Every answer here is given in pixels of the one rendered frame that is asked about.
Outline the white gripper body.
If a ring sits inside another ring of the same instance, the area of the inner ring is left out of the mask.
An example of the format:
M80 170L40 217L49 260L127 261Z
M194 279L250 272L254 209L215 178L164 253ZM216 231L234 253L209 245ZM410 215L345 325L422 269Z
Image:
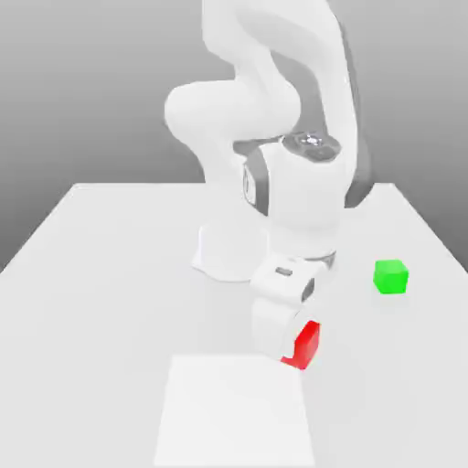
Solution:
M295 340L310 320L308 313L299 306L257 298L251 309L254 345L274 360L293 358Z

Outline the small red cube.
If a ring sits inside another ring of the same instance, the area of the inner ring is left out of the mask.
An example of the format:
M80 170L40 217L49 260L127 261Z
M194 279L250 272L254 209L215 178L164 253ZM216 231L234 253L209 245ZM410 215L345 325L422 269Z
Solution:
M292 357L283 356L281 361L300 370L307 369L319 346L320 329L319 323L309 321L294 341Z

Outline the small green cube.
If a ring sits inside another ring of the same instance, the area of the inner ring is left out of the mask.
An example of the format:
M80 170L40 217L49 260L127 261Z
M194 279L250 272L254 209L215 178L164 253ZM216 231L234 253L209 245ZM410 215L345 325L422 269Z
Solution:
M373 283L382 294L406 292L409 270L401 260L378 260L375 262Z

